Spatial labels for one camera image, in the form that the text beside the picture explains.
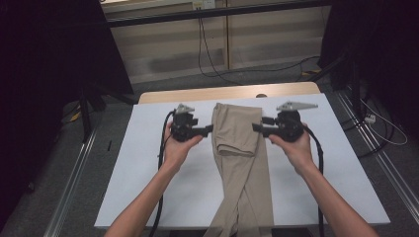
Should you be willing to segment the metal floor rail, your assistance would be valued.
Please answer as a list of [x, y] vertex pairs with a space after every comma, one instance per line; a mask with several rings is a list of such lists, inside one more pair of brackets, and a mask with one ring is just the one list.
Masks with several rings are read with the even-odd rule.
[[368, 148], [373, 152], [379, 166], [389, 179], [411, 216], [419, 224], [419, 197], [417, 197], [402, 178], [386, 152], [383, 149], [378, 149], [378, 141], [372, 130], [358, 118], [355, 119], [354, 124], [356, 131], [364, 139]]
[[83, 142], [81, 150], [78, 154], [74, 167], [71, 171], [70, 177], [67, 180], [64, 191], [59, 199], [52, 218], [48, 223], [43, 237], [59, 237], [64, 221], [68, 214], [69, 208], [73, 202], [78, 184], [80, 182], [85, 164], [90, 155], [96, 138], [96, 131], [92, 131], [90, 135]]

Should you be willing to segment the person's right hand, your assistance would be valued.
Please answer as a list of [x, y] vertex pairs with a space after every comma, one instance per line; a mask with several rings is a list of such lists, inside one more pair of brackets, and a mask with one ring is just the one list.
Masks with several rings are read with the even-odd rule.
[[271, 134], [269, 139], [273, 144], [283, 149], [295, 171], [300, 176], [304, 177], [309, 170], [315, 167], [312, 159], [310, 137], [306, 131], [295, 142], [286, 142], [274, 134]]

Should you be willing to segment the black stand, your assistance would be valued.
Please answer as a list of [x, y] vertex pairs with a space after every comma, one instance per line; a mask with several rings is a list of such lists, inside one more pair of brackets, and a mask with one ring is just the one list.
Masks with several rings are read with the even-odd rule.
[[106, 88], [105, 86], [95, 83], [84, 84], [81, 87], [79, 99], [80, 113], [84, 131], [83, 142], [86, 142], [89, 136], [93, 133], [89, 108], [92, 108], [94, 112], [102, 112], [107, 107], [103, 99], [104, 95], [110, 96], [131, 106], [138, 103], [138, 98], [134, 95], [118, 93], [109, 88]]
[[351, 90], [353, 112], [357, 119], [361, 119], [363, 114], [360, 101], [360, 77], [356, 60], [348, 54], [342, 54], [312, 76], [309, 81], [317, 82], [325, 76], [329, 77], [333, 90], [343, 90], [345, 88]]

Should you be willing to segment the black curtain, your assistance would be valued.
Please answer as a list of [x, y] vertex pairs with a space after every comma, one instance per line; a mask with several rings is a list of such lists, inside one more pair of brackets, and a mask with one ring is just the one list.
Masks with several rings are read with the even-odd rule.
[[0, 231], [42, 168], [63, 107], [132, 91], [103, 0], [0, 0]]
[[332, 87], [344, 88], [357, 65], [370, 91], [419, 136], [419, 0], [332, 0], [318, 65], [340, 56]]

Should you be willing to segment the white table cover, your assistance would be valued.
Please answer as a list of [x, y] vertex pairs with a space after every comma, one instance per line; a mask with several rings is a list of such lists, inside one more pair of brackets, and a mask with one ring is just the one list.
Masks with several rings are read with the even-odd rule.
[[[300, 95], [296, 102], [317, 104], [300, 117], [313, 131], [313, 160], [324, 165], [324, 176], [343, 199], [370, 224], [389, 218], [350, 145], [328, 100], [322, 94]], [[120, 153], [95, 225], [109, 227], [141, 192], [157, 171], [163, 121], [172, 103], [142, 104], [133, 108]], [[284, 152], [267, 146], [274, 224], [277, 227], [310, 226], [318, 222], [317, 204]], [[203, 139], [188, 154], [164, 194], [161, 228], [207, 228], [223, 199], [220, 174], [211, 141]]]

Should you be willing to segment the white wall socket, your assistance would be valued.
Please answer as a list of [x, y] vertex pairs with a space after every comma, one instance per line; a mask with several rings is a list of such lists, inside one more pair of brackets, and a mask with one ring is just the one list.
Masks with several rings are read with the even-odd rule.
[[192, 5], [194, 10], [214, 9], [215, 0], [193, 0]]

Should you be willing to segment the beige pants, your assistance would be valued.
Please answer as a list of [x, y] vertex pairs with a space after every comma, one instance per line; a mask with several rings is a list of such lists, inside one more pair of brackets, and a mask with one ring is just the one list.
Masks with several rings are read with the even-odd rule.
[[252, 125], [262, 110], [218, 103], [212, 113], [214, 161], [224, 198], [204, 237], [272, 237], [266, 142]]

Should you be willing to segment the person's left hand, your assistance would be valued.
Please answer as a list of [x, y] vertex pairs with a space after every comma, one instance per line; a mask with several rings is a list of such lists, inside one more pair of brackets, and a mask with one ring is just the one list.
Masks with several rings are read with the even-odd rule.
[[203, 137], [197, 135], [187, 141], [179, 142], [172, 137], [171, 125], [172, 122], [169, 122], [165, 127], [163, 139], [164, 161], [162, 169], [176, 174], [185, 162], [191, 148], [199, 144], [203, 140]]

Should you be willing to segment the wooden table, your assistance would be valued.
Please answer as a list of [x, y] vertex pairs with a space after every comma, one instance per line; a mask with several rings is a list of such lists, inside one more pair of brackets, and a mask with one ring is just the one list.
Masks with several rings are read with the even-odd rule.
[[140, 104], [175, 103], [224, 99], [248, 99], [257, 98], [261, 95], [266, 97], [281, 97], [319, 93], [320, 89], [314, 82], [294, 82], [146, 92], [139, 97], [138, 102]]

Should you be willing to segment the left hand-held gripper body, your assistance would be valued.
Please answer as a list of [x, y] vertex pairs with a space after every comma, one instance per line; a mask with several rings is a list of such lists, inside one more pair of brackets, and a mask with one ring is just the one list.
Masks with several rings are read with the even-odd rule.
[[184, 142], [196, 136], [194, 127], [191, 126], [191, 121], [194, 119], [194, 110], [194, 108], [183, 104], [178, 105], [171, 124], [171, 134], [175, 140]]

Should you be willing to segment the black horizontal bar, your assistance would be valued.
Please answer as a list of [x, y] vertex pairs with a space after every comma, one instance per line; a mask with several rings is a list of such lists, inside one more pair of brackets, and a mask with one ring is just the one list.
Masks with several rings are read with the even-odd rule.
[[224, 17], [254, 13], [265, 13], [274, 11], [286, 11], [295, 9], [305, 9], [314, 7], [331, 6], [333, 0], [287, 0], [285, 2], [246, 5], [237, 7], [223, 7], [208, 10], [192, 10], [180, 13], [168, 13], [144, 17], [127, 17], [108, 20], [106, 25], [109, 28], [128, 27], [136, 25], [157, 24], [166, 22], [176, 22], [194, 19], [204, 19], [213, 17]]

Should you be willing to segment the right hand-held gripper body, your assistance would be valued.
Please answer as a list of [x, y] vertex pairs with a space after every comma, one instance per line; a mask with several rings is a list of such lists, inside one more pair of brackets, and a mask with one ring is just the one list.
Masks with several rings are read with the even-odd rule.
[[286, 142], [295, 142], [303, 134], [299, 112], [317, 108], [317, 104], [287, 101], [277, 106], [278, 115], [275, 124], [279, 127], [280, 138]]

